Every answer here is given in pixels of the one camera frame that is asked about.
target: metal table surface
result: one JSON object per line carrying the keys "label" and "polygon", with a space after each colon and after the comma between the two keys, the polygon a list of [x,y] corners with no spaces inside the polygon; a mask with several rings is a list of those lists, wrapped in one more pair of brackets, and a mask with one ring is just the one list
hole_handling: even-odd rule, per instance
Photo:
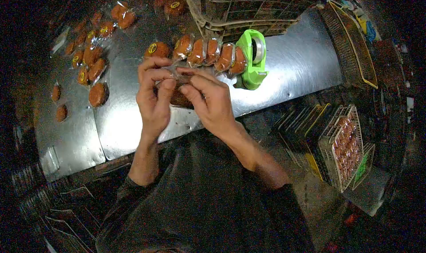
{"label": "metal table surface", "polygon": [[[48,152],[47,147],[55,146],[59,160],[59,170],[46,177],[54,180],[136,150],[142,129],[136,104],[138,64],[153,41],[168,42],[181,34],[178,22],[162,21],[148,3],[139,11],[132,27],[117,30],[104,45],[109,64],[100,82],[108,85],[109,97],[102,107],[89,107],[88,89],[76,82],[77,71],[70,69],[68,59],[52,60],[55,69],[47,76],[50,82],[42,86],[40,121],[36,125],[40,156]],[[257,90],[236,89],[236,78],[224,73],[218,76],[230,87],[235,117],[342,83],[332,41],[316,9],[304,12],[287,34],[265,40],[269,75]],[[70,116],[58,124],[53,120],[56,105],[50,92],[55,79],[61,78],[64,93],[69,96],[61,97],[61,101],[69,103]],[[171,111],[170,123],[159,142],[203,128],[193,110],[171,107]]]}

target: dark shirt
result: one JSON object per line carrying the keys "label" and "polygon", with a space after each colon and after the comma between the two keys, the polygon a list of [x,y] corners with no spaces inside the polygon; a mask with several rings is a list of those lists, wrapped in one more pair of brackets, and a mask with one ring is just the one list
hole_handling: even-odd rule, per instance
{"label": "dark shirt", "polygon": [[262,192],[210,136],[169,143],[150,186],[127,178],[97,237],[99,252],[314,252],[290,184]]}

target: green object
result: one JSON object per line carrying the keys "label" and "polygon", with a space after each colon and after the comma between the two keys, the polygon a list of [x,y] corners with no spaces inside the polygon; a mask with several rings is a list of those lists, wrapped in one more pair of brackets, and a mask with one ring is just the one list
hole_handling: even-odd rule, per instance
{"label": "green object", "polygon": [[[253,40],[258,43],[263,43],[263,56],[260,56],[261,60],[257,63],[253,62],[253,46],[256,45]],[[247,69],[242,73],[242,81],[246,88],[249,90],[257,89],[262,83],[263,79],[268,75],[265,71],[266,61],[266,42],[262,33],[254,29],[246,30],[241,38],[237,41],[236,46],[239,46],[244,54],[247,56]]]}
{"label": "green object", "polygon": [[368,158],[369,158],[369,155],[365,154],[364,158],[363,158],[363,161],[359,165],[359,168],[357,170],[357,174],[355,175],[355,182],[357,182],[358,180],[360,180],[361,177],[363,176],[363,174],[365,173],[365,166],[367,164],[367,159]]}

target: left hand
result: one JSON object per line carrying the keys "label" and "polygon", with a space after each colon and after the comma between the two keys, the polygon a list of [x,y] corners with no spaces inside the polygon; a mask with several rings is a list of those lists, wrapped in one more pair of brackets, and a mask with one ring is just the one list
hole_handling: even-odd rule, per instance
{"label": "left hand", "polygon": [[[171,78],[169,70],[157,68],[171,64],[170,59],[151,57],[138,67],[139,91],[136,102],[142,116],[141,142],[148,144],[156,142],[170,121],[169,103],[176,81]],[[157,86],[158,93],[155,95],[155,83],[161,80]]]}

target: yellow label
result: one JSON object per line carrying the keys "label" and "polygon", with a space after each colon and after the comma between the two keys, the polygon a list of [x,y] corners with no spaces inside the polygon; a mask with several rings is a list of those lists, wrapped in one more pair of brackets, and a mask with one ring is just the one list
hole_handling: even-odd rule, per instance
{"label": "yellow label", "polygon": [[176,8],[180,5],[181,3],[179,2],[174,2],[173,4],[170,5],[171,8]]}
{"label": "yellow label", "polygon": [[157,50],[157,44],[156,43],[151,44],[150,47],[148,48],[149,53],[153,53],[156,50]]}

